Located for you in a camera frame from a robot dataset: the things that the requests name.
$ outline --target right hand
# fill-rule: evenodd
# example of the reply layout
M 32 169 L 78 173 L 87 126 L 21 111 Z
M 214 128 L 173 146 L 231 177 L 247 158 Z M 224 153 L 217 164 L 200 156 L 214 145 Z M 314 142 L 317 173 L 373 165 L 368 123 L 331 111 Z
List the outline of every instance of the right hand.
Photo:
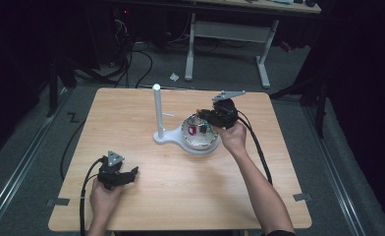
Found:
M 116 186 L 112 191 L 104 188 L 104 185 L 95 178 L 92 182 L 92 190 L 89 196 L 94 216 L 108 220 L 116 209 L 120 194 L 125 186 Z
M 237 121 L 235 126 L 228 130 L 215 126 L 212 129 L 220 135 L 224 147 L 231 154 L 246 151 L 247 128 L 244 124 Z

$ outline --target black cable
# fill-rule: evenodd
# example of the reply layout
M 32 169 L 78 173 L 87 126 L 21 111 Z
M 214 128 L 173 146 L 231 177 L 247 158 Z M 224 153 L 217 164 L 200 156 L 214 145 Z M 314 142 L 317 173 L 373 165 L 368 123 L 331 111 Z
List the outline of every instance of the black cable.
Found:
M 140 82 L 143 80 L 143 78 L 145 78 L 147 76 L 147 74 L 149 74 L 150 70 L 152 70 L 152 64 L 153 64 L 152 58 L 149 55 L 147 55 L 146 53 L 144 53 L 142 51 L 138 51 L 137 53 L 141 53 L 141 54 L 147 56 L 150 60 L 150 66 L 149 66 L 149 69 L 147 70 L 147 72 L 137 81 L 137 84 L 135 85 L 135 89 L 138 88 L 138 86 L 139 86 Z
M 102 76 L 102 75 L 99 75 L 98 73 L 94 72 L 93 70 L 86 68 L 85 66 L 82 66 L 79 64 L 78 69 L 80 69 L 83 72 L 85 72 L 86 74 L 88 74 L 88 77 L 84 76 L 82 74 L 79 74 L 77 71 L 74 71 L 74 75 L 76 77 L 79 77 L 79 78 L 84 79 L 84 80 L 98 79 L 100 82 L 103 82 L 103 83 L 116 84 L 116 82 L 109 80 L 109 79 L 113 78 L 113 77 L 115 77 L 121 73 L 124 75 L 126 73 L 126 71 L 129 69 L 129 65 L 127 63 L 128 60 L 126 58 L 126 52 L 129 50 L 128 47 L 130 47 L 132 50 L 131 39 L 128 35 L 125 35 L 125 38 L 123 40 L 127 41 L 128 43 L 127 43 L 127 45 L 124 45 L 122 48 L 120 48 L 118 50 L 117 60 L 122 61 L 119 69 L 117 69 L 116 71 L 114 71 L 108 75 Z
M 226 107 L 217 105 L 217 106 L 214 106 L 214 108 L 222 109 L 222 110 L 226 111 L 229 115 L 235 116 L 240 121 L 242 121 L 242 123 L 247 127 L 247 129 L 250 131 L 251 137 L 253 138 L 254 144 L 256 145 L 257 153 L 259 154 L 260 161 L 262 162 L 263 169 L 266 173 L 266 178 L 268 179 L 268 182 L 271 185 L 273 185 L 272 184 L 272 176 L 271 176 L 269 167 L 266 163 L 265 155 L 263 154 L 262 148 L 260 147 L 259 140 L 257 139 L 257 136 L 254 133 L 253 128 L 251 127 L 250 121 L 248 120 L 247 116 L 242 111 L 237 110 L 239 113 L 241 113 L 242 115 L 245 116 L 245 118 L 247 119 L 247 121 L 245 121 L 242 117 L 240 117 L 239 115 L 236 115 L 232 110 L 229 110 Z
M 182 46 L 174 46 L 171 43 L 172 44 L 175 44 L 175 43 L 182 44 Z M 178 42 L 171 42 L 171 43 L 168 43 L 167 46 L 174 48 L 174 49 L 185 49 L 185 48 L 189 47 L 189 45 L 190 45 L 188 42 L 182 42 L 181 40 Z
M 218 48 L 218 46 L 219 46 L 219 40 L 216 40 L 215 42 L 213 42 L 213 40 L 210 40 L 210 39 L 207 39 L 207 40 L 203 40 L 203 42 L 209 42 L 209 43 L 207 43 L 207 45 L 210 45 L 210 44 L 215 44 L 214 45 L 214 47 L 213 48 L 211 48 L 211 49 L 209 49 L 209 50 L 199 50 L 197 47 L 198 47 L 198 45 L 197 45 L 197 43 L 195 43 L 194 44 L 194 50 L 195 51 L 197 51 L 197 52 L 202 52 L 202 53 L 209 53 L 209 52 L 212 52 L 212 51 L 214 51 L 215 49 L 217 49 Z
M 88 183 L 88 180 L 91 179 L 91 177 L 89 177 L 89 174 L 91 173 L 91 170 L 94 168 L 94 166 L 99 163 L 99 162 L 102 162 L 103 159 L 106 158 L 105 156 L 97 159 L 92 165 L 91 167 L 89 168 L 86 176 L 85 176 L 85 179 L 84 179 L 84 183 L 82 184 L 82 194 L 81 194 L 81 197 L 80 197 L 80 234 L 82 236 L 85 235 L 85 222 L 84 222 L 84 201 L 85 201 L 85 186 L 87 185 Z
M 116 81 L 114 88 L 116 88 L 119 85 L 120 81 L 123 79 L 123 77 L 128 74 L 129 67 L 131 66 L 131 64 L 130 64 L 130 62 L 128 62 L 127 58 L 125 58 L 124 61 L 125 61 L 125 64 L 127 65 L 127 67 L 126 67 L 125 71 L 122 73 L 122 75 L 119 77 L 119 79 Z
M 95 176 L 97 176 L 98 174 L 95 174 L 95 175 L 91 175 L 89 178 L 88 178 L 88 180 L 90 180 L 90 179 L 92 179 L 92 178 L 94 178 Z
M 64 181 L 65 179 L 65 175 L 64 175 L 64 170 L 63 170 L 63 165 L 64 165 L 64 160 L 65 160 L 65 155 L 67 153 L 67 150 L 68 148 L 70 148 L 70 145 L 71 145 L 71 141 L 74 139 L 74 137 L 76 136 L 77 132 L 79 131 L 79 129 L 82 128 L 82 126 L 85 124 L 85 119 L 84 121 L 82 121 L 82 123 L 79 125 L 79 127 L 74 131 L 73 135 L 71 136 L 70 140 L 68 141 L 67 143 L 67 146 L 65 147 L 64 149 L 64 152 L 63 152 L 63 156 L 61 158 L 61 164 L 60 164 L 60 174 L 61 174 L 61 178 L 62 180 Z
M 131 58 L 129 59 L 129 67 L 131 67 L 132 65 L 132 59 L 134 58 L 133 57 L 133 49 L 131 48 Z M 125 85 L 126 89 L 129 88 L 129 68 L 128 68 L 128 72 L 126 72 L 126 85 Z
M 266 163 L 266 160 L 265 160 L 265 156 L 263 154 L 263 151 L 262 151 L 262 148 L 260 147 L 260 144 L 259 144 L 259 141 L 257 140 L 257 137 L 256 137 L 256 134 L 254 133 L 253 129 L 251 128 L 251 126 L 242 118 L 242 117 L 239 117 L 239 120 L 242 121 L 242 123 L 247 127 L 247 129 L 250 131 L 250 134 L 251 134 L 251 137 L 253 138 L 254 140 L 254 144 L 256 145 L 256 149 L 257 149 L 257 153 L 259 154 L 259 157 L 260 157 L 260 161 L 262 162 L 262 165 L 263 165 L 263 169 L 265 170 L 265 173 L 266 173 L 266 178 L 268 179 L 268 182 L 272 184 L 272 176 L 271 176 L 271 173 L 270 173 L 270 170 L 269 170 L 269 167 Z

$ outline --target forearm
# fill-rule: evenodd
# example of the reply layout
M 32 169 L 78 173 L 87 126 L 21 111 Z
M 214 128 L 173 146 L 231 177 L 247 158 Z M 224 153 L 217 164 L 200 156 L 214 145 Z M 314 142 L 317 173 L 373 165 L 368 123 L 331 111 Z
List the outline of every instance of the forearm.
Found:
M 245 150 L 232 153 L 244 177 L 254 213 L 265 233 L 273 230 L 294 232 L 284 202 Z
M 95 217 L 89 226 L 87 236 L 104 236 L 106 232 L 107 218 Z

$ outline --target cord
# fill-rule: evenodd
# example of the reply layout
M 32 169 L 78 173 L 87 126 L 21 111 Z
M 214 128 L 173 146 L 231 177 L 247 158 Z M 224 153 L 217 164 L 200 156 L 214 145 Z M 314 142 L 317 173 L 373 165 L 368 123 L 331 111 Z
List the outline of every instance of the cord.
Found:
M 64 149 L 64 152 L 63 152 L 63 155 L 62 155 L 62 158 L 61 158 L 61 164 L 60 164 L 60 174 L 61 174 L 61 178 L 62 180 L 64 181 L 65 179 L 65 174 L 64 174 L 64 160 L 65 160 L 65 155 L 67 153 L 67 150 L 68 148 L 70 148 L 70 145 L 71 145 L 71 141 L 74 139 L 74 137 L 76 136 L 77 132 L 82 128 L 82 126 L 85 124 L 85 121 L 86 119 L 84 119 L 82 121 L 82 123 L 79 125 L 79 127 L 74 131 L 73 135 L 71 136 L 71 138 L 68 140 L 68 143 L 67 143 L 67 146 L 65 147 Z
M 247 127 L 247 129 L 250 131 L 251 137 L 254 140 L 254 144 L 256 145 L 257 153 L 259 154 L 260 161 L 262 162 L 263 169 L 265 170 L 266 173 L 266 178 L 268 179 L 268 182 L 272 184 L 272 176 L 269 170 L 269 167 L 266 163 L 265 156 L 263 154 L 262 148 L 260 147 L 259 141 L 257 140 L 256 134 L 254 133 L 253 129 L 251 128 L 250 124 L 248 124 L 242 117 L 239 117 L 239 120 L 242 121 L 242 123 Z
M 91 179 L 92 177 L 94 177 L 95 175 L 89 177 L 89 174 L 91 173 L 91 170 L 94 168 L 94 166 L 103 161 L 103 159 L 106 158 L 105 156 L 97 159 L 92 165 L 91 167 L 89 168 L 86 176 L 85 176 L 85 179 L 84 179 L 84 183 L 82 184 L 82 194 L 81 194 L 81 198 L 80 198 L 80 234 L 82 236 L 85 235 L 85 220 L 84 220 L 84 201 L 85 201 L 85 186 L 87 185 L 88 183 L 88 180 Z
M 132 58 L 134 58 L 134 57 L 133 57 L 133 50 L 131 48 L 131 59 L 129 60 L 129 67 L 131 67 L 131 65 L 132 65 Z M 125 85 L 125 87 L 126 87 L 126 89 L 129 88 L 129 70 L 126 73 L 126 85 Z
M 262 148 L 260 147 L 259 140 L 257 139 L 257 136 L 254 133 L 253 128 L 251 127 L 250 121 L 248 120 L 247 116 L 242 111 L 238 110 L 238 112 L 241 113 L 243 116 L 245 116 L 245 118 L 247 119 L 247 121 L 245 121 L 242 117 L 240 117 L 239 115 L 236 115 L 232 110 L 229 110 L 226 107 L 218 105 L 218 106 L 215 106 L 214 108 L 222 109 L 222 110 L 226 111 L 229 115 L 235 116 L 240 121 L 242 121 L 242 123 L 247 127 L 247 129 L 250 131 L 251 137 L 253 138 L 254 144 L 256 145 L 257 153 L 259 154 L 260 161 L 262 162 L 263 169 L 266 173 L 266 178 L 268 179 L 268 182 L 271 185 L 273 185 L 272 176 L 271 176 L 269 167 L 266 163 L 265 155 L 263 154 Z
M 128 48 L 129 46 L 130 46 L 131 50 L 132 50 L 132 46 L 133 46 L 131 44 L 131 39 L 127 35 L 125 35 L 125 38 L 123 38 L 123 41 L 127 41 L 128 43 L 126 44 L 126 46 L 123 46 L 123 47 L 121 45 L 119 45 L 118 60 L 122 61 L 119 69 L 117 69 L 114 72 L 111 72 L 108 75 L 103 76 L 103 75 L 100 75 L 97 72 L 79 64 L 77 68 L 79 68 L 84 73 L 86 73 L 87 76 L 82 75 L 77 71 L 74 71 L 74 75 L 76 77 L 79 77 L 79 78 L 84 79 L 84 80 L 98 79 L 100 82 L 103 82 L 106 84 L 115 84 L 116 85 L 118 82 L 115 82 L 115 81 L 112 81 L 109 79 L 113 78 L 113 77 L 115 77 L 121 73 L 124 75 L 127 72 L 127 70 L 129 70 L 128 59 L 126 58 L 126 52 L 129 50 L 129 48 Z
M 218 39 L 203 39 L 201 42 L 208 42 L 207 45 L 211 45 L 211 44 L 214 44 L 214 47 L 211 48 L 211 49 L 208 49 L 208 50 L 199 50 L 197 47 L 198 47 L 198 43 L 195 43 L 193 48 L 195 51 L 197 52 L 202 52 L 202 53 L 209 53 L 209 52 L 212 52 L 214 51 L 215 49 L 218 48 L 219 46 L 219 40 Z
M 185 34 L 186 34 L 186 31 L 187 31 L 187 28 L 189 27 L 189 22 L 190 22 L 190 18 L 191 18 L 192 14 L 189 13 L 189 17 L 187 18 L 187 22 L 186 22 L 186 26 L 184 27 L 184 30 L 183 32 L 181 33 L 181 35 L 177 38 L 177 39 L 174 39 L 172 41 L 167 41 L 167 44 L 170 44 L 172 42 L 178 42 L 178 41 L 182 41 L 182 40 L 185 40 L 187 38 L 190 38 L 189 36 L 186 36 L 184 38 L 181 38 L 183 37 Z
M 140 82 L 147 76 L 147 74 L 149 74 L 150 70 L 152 70 L 152 65 L 153 65 L 152 58 L 149 55 L 147 55 L 146 53 L 144 53 L 142 51 L 137 51 L 137 53 L 141 53 L 141 54 L 147 56 L 150 60 L 150 66 L 149 66 L 149 69 L 147 70 L 147 72 L 137 81 L 137 84 L 135 85 L 135 89 L 138 88 Z
M 126 70 L 122 73 L 122 75 L 119 77 L 119 79 L 116 81 L 116 84 L 115 84 L 114 88 L 116 88 L 119 85 L 120 81 L 123 79 L 123 77 L 125 75 L 126 75 L 126 77 L 128 76 L 129 68 L 131 67 L 131 62 L 132 62 L 132 49 L 131 49 L 131 60 L 128 62 L 128 59 L 125 58 L 125 63 L 128 66 L 127 66 Z

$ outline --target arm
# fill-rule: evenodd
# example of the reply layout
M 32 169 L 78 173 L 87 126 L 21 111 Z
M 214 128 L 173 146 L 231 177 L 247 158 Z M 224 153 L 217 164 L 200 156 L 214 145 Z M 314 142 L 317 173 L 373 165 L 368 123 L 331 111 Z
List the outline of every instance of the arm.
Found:
M 116 208 L 123 187 L 117 186 L 114 190 L 109 191 L 104 188 L 103 184 L 98 182 L 97 178 L 93 180 L 91 195 L 89 196 L 93 218 L 87 235 L 104 235 L 107 223 Z
M 246 127 L 236 122 L 229 130 L 213 127 L 224 147 L 238 163 L 248 195 L 260 226 L 266 234 L 274 230 L 295 232 L 287 208 L 276 190 L 269 184 L 246 151 Z

